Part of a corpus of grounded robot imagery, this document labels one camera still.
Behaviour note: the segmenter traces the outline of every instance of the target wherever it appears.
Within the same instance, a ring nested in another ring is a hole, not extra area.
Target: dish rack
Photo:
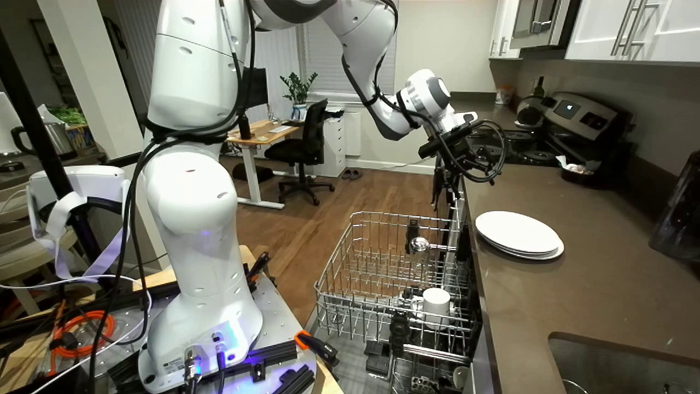
[[[449,219],[355,213],[319,279],[318,323],[343,341],[387,341],[394,356],[471,364],[481,329],[473,264],[458,259]],[[450,311],[422,311],[422,291]]]

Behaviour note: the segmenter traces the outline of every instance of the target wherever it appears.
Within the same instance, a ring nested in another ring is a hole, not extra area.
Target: dishwasher
[[[319,279],[308,331],[338,349],[332,367],[348,394],[471,391],[481,329],[471,238],[450,219],[352,213]],[[422,291],[449,291],[429,312]]]

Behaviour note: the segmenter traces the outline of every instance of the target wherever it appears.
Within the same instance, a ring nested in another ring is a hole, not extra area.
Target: cup
[[[425,321],[430,329],[443,329],[450,314],[450,294],[439,287],[429,287],[422,291]]]

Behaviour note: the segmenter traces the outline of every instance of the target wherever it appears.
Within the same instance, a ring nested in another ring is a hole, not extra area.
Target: plate
[[[483,238],[513,255],[556,255],[564,247],[547,222],[519,213],[491,209],[480,214],[474,225]]]

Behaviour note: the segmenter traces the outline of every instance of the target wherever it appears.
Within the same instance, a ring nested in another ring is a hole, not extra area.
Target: wooden floor
[[[262,181],[262,196],[276,198],[276,181]],[[319,205],[303,194],[286,198],[282,209],[239,207],[239,240],[250,244],[258,255],[271,254],[270,274],[296,318],[307,323],[316,294],[313,282],[319,277],[348,214],[356,209],[384,209],[407,214],[430,214],[430,174],[361,171],[358,179],[331,179],[335,193],[318,190]]]

